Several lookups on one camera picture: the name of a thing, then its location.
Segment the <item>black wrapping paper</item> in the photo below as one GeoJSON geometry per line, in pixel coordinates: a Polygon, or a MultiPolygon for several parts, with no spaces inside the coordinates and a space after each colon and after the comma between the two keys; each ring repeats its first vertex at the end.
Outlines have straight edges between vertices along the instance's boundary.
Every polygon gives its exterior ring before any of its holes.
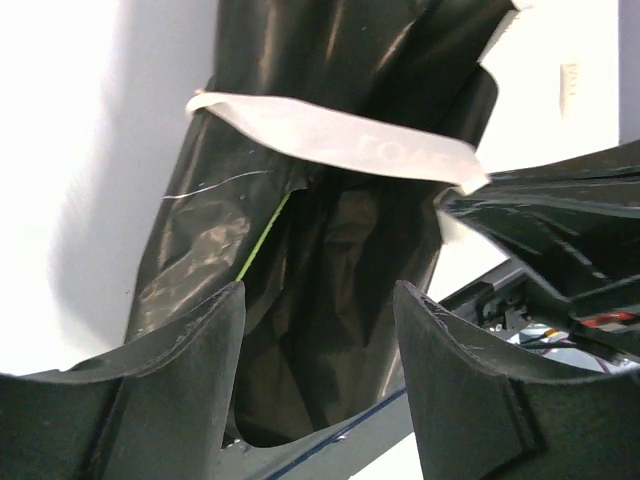
{"type": "MultiPolygon", "coordinates": [[[[480,66],[509,1],[223,1],[209,88],[293,97],[477,145],[497,97],[480,66]]],[[[427,286],[437,183],[268,150],[196,113],[143,253],[127,338],[244,276],[228,430],[259,447],[340,423],[391,393],[399,279],[427,286]]]]}

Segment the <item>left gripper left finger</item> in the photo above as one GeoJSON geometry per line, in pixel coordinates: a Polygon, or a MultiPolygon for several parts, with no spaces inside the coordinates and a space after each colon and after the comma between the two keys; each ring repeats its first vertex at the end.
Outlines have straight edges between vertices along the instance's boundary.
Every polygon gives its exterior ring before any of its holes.
{"type": "Polygon", "coordinates": [[[180,318],[67,371],[1,378],[5,479],[209,479],[245,325],[228,284],[180,318]]]}

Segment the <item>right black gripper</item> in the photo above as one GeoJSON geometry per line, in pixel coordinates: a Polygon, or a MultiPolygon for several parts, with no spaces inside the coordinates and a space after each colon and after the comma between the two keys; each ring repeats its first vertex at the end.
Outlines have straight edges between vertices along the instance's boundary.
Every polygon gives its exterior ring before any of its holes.
{"type": "Polygon", "coordinates": [[[576,338],[639,357],[639,147],[504,172],[441,210],[527,265],[576,338]]]}

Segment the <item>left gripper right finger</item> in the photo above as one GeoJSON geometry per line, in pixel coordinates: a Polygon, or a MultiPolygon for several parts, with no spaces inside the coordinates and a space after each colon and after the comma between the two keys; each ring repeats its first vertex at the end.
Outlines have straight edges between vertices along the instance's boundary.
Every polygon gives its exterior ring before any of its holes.
{"type": "Polygon", "coordinates": [[[501,340],[395,285],[394,318],[427,479],[635,479],[639,374],[601,374],[501,340]]]}

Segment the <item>cream printed ribbon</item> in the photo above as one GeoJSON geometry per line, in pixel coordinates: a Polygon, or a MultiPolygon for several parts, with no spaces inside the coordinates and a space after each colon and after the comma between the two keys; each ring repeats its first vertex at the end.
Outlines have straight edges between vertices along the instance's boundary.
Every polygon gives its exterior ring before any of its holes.
{"type": "Polygon", "coordinates": [[[469,195],[489,177],[468,143],[288,97],[199,92],[204,109],[253,141],[301,160],[371,175],[444,182],[469,195]]]}

